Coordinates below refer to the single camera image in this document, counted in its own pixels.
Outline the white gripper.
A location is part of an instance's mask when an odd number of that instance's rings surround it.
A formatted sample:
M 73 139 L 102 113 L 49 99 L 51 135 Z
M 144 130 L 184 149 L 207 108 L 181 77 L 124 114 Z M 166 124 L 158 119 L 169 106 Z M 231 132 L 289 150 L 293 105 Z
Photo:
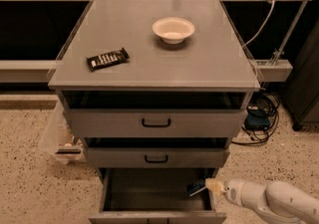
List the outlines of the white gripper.
M 227 201 L 233 205 L 250 210 L 262 210 L 268 207 L 266 186 L 243 179 L 230 179 L 224 186 L 214 178 L 205 180 L 205 187 L 217 196 L 225 194 Z

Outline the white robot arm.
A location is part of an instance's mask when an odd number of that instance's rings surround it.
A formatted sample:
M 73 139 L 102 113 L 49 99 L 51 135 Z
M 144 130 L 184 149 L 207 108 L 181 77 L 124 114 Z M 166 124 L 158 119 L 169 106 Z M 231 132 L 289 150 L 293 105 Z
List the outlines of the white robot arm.
M 208 178 L 204 187 L 253 211 L 268 224 L 319 224 L 319 200 L 283 181 L 262 185 L 243 179 L 220 182 Z

